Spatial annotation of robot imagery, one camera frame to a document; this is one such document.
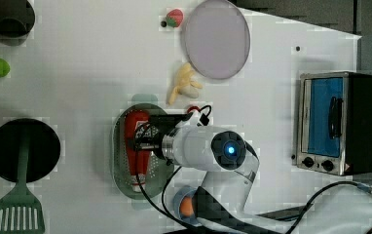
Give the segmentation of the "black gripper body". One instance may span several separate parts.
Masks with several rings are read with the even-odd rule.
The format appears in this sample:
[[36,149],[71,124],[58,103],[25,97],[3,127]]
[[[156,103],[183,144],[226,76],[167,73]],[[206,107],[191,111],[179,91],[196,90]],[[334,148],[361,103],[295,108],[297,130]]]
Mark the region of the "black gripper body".
[[159,159],[164,159],[163,139],[177,124],[186,119],[186,114],[151,115],[149,120],[134,130],[134,149],[152,151]]

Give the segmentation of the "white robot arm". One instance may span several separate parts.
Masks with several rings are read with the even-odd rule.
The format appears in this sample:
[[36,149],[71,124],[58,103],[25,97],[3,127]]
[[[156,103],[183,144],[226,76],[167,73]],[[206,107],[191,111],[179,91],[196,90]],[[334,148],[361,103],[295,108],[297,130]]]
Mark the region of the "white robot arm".
[[296,214],[279,220],[248,214],[244,207],[258,172],[256,151],[241,135],[208,126],[203,116],[151,116],[136,124],[136,153],[153,151],[179,170],[205,173],[197,188],[184,193],[189,214],[158,211],[194,234],[372,234],[372,186],[336,181],[316,191]]

